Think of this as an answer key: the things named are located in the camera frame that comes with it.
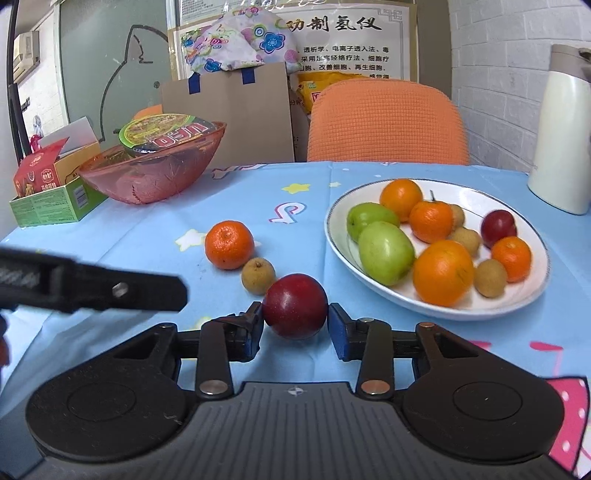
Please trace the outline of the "large red plum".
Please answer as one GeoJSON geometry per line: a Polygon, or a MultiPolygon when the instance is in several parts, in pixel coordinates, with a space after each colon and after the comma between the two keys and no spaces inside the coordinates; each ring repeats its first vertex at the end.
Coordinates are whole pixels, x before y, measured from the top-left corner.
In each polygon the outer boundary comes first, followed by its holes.
{"type": "Polygon", "coordinates": [[[270,286],[263,298],[263,320],[284,339],[315,336],[324,327],[327,316],[327,294],[309,275],[284,276],[270,286]]]}

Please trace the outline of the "green tissue box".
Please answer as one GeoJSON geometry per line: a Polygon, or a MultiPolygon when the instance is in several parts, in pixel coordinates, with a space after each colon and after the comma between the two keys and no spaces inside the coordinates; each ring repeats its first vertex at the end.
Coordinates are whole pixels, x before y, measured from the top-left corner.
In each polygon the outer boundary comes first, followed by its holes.
{"type": "Polygon", "coordinates": [[[78,222],[100,205],[106,196],[81,177],[46,191],[9,202],[19,227],[78,222]]]}

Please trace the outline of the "tangerine with stem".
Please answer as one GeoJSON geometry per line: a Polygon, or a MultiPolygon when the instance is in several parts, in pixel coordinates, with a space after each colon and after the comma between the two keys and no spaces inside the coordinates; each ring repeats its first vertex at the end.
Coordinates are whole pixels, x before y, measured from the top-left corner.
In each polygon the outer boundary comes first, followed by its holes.
{"type": "Polygon", "coordinates": [[[252,257],[254,240],[242,222],[226,220],[215,224],[204,240],[205,256],[221,270],[242,268],[252,257]]]}

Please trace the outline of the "small mandarin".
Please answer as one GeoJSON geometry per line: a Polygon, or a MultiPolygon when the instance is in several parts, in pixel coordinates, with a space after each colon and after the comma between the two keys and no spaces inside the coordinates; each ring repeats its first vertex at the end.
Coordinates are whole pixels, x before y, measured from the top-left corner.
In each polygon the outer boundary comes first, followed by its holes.
{"type": "Polygon", "coordinates": [[[453,230],[453,210],[445,202],[421,201],[412,209],[409,224],[414,236],[425,243],[445,240],[453,230]]]}

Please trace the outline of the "large orange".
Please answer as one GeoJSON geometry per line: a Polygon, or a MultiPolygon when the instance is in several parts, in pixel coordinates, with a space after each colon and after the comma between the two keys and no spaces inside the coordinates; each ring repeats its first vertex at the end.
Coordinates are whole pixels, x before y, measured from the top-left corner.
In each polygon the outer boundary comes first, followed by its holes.
{"type": "Polygon", "coordinates": [[[453,240],[430,245],[413,267],[413,285],[419,298],[441,307],[455,306],[472,288],[474,277],[470,253],[453,240]]]}

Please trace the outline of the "red snack box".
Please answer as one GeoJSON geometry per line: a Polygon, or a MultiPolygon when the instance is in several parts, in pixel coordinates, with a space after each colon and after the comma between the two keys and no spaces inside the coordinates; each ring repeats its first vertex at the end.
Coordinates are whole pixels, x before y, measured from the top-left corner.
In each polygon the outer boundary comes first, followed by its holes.
{"type": "Polygon", "coordinates": [[[13,184],[18,198],[50,190],[66,184],[70,173],[65,166],[58,166],[60,153],[68,138],[41,147],[25,157],[17,169],[13,184]]]}

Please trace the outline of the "small red plum on plate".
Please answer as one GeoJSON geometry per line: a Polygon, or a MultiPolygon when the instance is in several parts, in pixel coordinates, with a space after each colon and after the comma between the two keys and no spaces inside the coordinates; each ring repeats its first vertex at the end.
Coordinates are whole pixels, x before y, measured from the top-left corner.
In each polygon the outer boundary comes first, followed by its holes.
{"type": "Polygon", "coordinates": [[[514,216],[506,210],[488,213],[481,224],[481,237],[484,245],[491,249],[499,240],[517,235],[514,216]]]}

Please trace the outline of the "instant noodle cup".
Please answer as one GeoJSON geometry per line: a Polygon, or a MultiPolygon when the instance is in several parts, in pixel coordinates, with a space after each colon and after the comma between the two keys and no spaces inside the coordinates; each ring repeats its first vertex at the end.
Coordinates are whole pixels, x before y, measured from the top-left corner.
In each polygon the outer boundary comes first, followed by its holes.
{"type": "Polygon", "coordinates": [[[217,130],[214,123],[186,114],[154,114],[134,119],[118,134],[133,156],[151,154],[190,142],[217,130]]]}

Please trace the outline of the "blue star tablecloth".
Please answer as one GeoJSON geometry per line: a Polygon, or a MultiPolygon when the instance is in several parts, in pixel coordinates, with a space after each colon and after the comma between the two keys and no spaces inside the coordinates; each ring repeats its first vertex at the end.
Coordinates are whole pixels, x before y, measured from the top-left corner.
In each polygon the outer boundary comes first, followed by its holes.
{"type": "Polygon", "coordinates": [[[82,221],[18,229],[4,244],[69,256],[120,270],[181,276],[189,301],[177,314],[109,310],[73,315],[20,308],[7,316],[11,362],[2,372],[1,468],[21,477],[39,462],[24,407],[44,381],[160,322],[196,329],[245,310],[252,297],[236,272],[217,270],[204,236],[224,220],[245,224],[256,253],[276,274],[304,273],[349,315],[411,330],[420,316],[363,285],[325,240],[325,215],[343,193],[377,180],[435,179],[492,195],[540,233],[551,260],[550,282],[532,305],[483,322],[448,322],[463,338],[543,377],[590,373],[590,219],[563,213],[534,196],[525,174],[483,166],[310,163],[256,165],[202,175],[168,200],[132,206],[106,200],[82,221]]]}

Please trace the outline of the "brown longan fruit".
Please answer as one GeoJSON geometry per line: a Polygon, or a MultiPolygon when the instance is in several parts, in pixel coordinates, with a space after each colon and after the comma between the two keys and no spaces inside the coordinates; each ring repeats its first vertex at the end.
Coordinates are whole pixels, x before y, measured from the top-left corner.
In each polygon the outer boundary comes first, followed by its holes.
{"type": "Polygon", "coordinates": [[[252,295],[263,296],[274,282],[276,271],[265,258],[252,258],[242,268],[242,286],[252,295]]]}
{"type": "Polygon", "coordinates": [[[495,259],[481,262],[475,271],[474,287],[477,292],[489,299],[504,294],[508,276],[504,266],[495,259]]]}
{"type": "Polygon", "coordinates": [[[463,245],[473,258],[479,255],[482,239],[475,230],[459,227],[449,236],[449,239],[463,245]]]}

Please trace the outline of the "small green apple on plate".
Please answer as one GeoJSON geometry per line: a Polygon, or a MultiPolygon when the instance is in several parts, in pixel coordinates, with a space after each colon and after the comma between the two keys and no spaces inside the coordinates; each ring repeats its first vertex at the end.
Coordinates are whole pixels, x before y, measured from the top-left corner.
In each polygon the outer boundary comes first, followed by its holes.
{"type": "Polygon", "coordinates": [[[358,243],[363,229],[377,221],[384,221],[397,227],[401,225],[398,215],[392,210],[379,203],[363,202],[349,209],[346,216],[346,230],[349,237],[358,243]]]}

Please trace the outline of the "large green apple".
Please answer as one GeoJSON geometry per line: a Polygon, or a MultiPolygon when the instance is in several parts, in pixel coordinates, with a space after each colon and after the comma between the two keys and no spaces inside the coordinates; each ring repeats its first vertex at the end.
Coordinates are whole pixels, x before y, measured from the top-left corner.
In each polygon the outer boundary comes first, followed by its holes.
{"type": "Polygon", "coordinates": [[[363,271],[380,284],[392,287],[411,271],[416,252],[399,227],[386,221],[370,223],[359,237],[363,271]]]}

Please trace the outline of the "yellow snack bag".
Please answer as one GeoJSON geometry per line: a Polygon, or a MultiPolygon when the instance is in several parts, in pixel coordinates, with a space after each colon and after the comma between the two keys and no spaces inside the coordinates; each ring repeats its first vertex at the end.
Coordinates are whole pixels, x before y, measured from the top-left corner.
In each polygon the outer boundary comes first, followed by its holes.
{"type": "Polygon", "coordinates": [[[315,100],[322,91],[335,83],[355,78],[362,78],[360,74],[342,73],[341,71],[301,72],[297,74],[297,96],[301,99],[304,112],[311,114],[315,100]]]}

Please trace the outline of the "floral fabric bundle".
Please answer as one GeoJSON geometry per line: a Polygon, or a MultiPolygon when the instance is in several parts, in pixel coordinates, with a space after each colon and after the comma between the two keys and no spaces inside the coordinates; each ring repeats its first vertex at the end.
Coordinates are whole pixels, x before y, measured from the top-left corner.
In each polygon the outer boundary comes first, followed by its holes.
{"type": "Polygon", "coordinates": [[[211,26],[184,36],[181,45],[185,63],[197,74],[270,63],[283,63],[290,74],[303,69],[286,21],[254,5],[225,13],[211,26]]]}

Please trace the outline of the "small tangerine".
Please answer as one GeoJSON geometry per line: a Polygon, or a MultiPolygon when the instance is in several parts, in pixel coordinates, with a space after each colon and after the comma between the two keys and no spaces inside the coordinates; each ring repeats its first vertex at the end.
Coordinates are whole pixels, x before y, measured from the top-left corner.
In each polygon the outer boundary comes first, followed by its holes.
{"type": "Polygon", "coordinates": [[[533,262],[530,246],[517,236],[505,237],[496,242],[491,249],[491,258],[505,268],[509,283],[525,280],[533,262]]]}

